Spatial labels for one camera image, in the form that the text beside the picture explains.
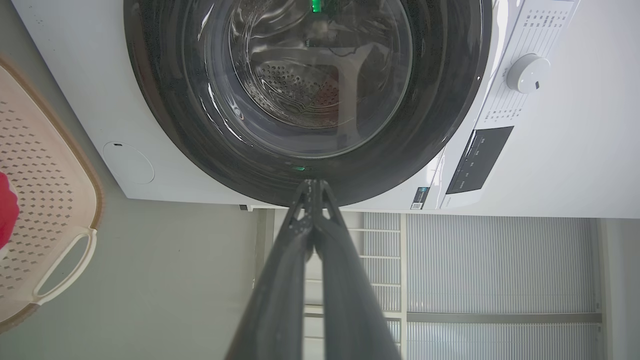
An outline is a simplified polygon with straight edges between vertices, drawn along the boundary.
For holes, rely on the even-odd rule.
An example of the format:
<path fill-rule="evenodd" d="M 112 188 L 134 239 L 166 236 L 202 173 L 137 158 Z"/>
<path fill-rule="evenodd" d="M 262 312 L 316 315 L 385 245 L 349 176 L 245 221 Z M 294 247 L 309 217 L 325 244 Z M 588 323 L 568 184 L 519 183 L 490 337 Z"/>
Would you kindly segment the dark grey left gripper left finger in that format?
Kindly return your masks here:
<path fill-rule="evenodd" d="M 299 360 L 303 355 L 303 309 L 307 251 L 312 230 L 309 209 L 312 181 L 295 191 L 254 286 L 227 360 Z"/>

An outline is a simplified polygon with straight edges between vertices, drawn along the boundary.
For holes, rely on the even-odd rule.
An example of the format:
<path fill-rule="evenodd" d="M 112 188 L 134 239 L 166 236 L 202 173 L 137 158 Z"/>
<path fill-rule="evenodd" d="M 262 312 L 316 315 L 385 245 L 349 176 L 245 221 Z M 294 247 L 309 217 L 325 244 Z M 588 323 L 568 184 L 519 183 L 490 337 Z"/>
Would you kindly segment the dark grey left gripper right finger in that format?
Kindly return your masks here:
<path fill-rule="evenodd" d="M 329 183 L 312 182 L 313 243 L 322 261 L 327 360 L 399 360 Z"/>

